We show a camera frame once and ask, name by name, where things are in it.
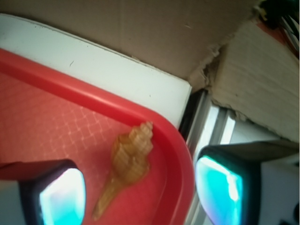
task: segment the torn cardboard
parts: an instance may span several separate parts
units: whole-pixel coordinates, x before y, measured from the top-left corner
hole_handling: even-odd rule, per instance
[[[299,60],[256,24],[238,30],[212,81],[219,105],[299,142]]]
[[[194,90],[257,0],[1,0],[0,12],[49,24],[172,75]]]

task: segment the black cable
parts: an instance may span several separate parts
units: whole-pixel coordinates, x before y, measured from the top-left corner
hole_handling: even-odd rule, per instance
[[[299,31],[296,28],[294,22],[292,21],[292,19],[290,18],[289,15],[284,15],[283,16],[286,23],[290,26],[290,28],[292,29],[293,33],[295,34],[296,38],[299,40]]]

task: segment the white surface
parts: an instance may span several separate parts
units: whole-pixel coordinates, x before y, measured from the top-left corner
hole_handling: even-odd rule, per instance
[[[231,137],[230,144],[259,142],[259,141],[272,141],[280,139],[279,136],[266,128],[250,121],[237,120],[235,122],[234,131]]]
[[[179,127],[191,86],[82,38],[0,14],[0,48],[143,105]]]
[[[289,225],[298,225],[293,212],[299,204],[299,154],[263,162],[261,166],[262,190],[260,225],[280,224],[284,220]]]

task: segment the corrugated cardboard edge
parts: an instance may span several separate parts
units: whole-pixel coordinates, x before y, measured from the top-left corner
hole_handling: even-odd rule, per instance
[[[245,115],[245,113],[240,112],[237,109],[235,109],[234,107],[232,107],[230,104],[222,103],[222,102],[220,102],[220,101],[218,101],[217,99],[214,98],[214,91],[213,91],[212,87],[215,88],[215,85],[217,83],[216,80],[218,79],[218,76],[220,76],[218,71],[222,71],[222,69],[224,67],[225,58],[227,57],[227,50],[226,49],[227,49],[227,47],[225,46],[222,50],[222,54],[218,58],[215,59],[215,63],[214,63],[215,68],[214,68],[213,72],[209,73],[209,76],[208,76],[209,84],[206,86],[206,89],[208,89],[208,91],[212,94],[212,101],[215,104],[217,104],[221,107],[226,107],[226,108],[229,108],[229,109],[233,109],[235,111],[235,114],[236,114],[236,117],[235,117],[236,120],[251,120],[254,123],[257,123],[257,124],[267,128],[268,130],[270,130],[271,132],[273,132],[273,133],[275,133],[279,136],[282,136],[282,137],[287,138],[291,141],[299,143],[299,137],[295,137],[294,135],[283,133],[281,130],[276,130],[272,126],[268,125],[267,123],[256,120],[254,118],[250,118],[247,115]]]

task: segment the red plastic tray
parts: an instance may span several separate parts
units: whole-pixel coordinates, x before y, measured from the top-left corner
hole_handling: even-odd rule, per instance
[[[154,134],[149,174],[93,221],[114,139],[145,121],[153,122]],[[184,140],[166,119],[0,49],[0,163],[58,158],[72,159],[84,174],[84,224],[183,224],[194,193],[194,170]]]

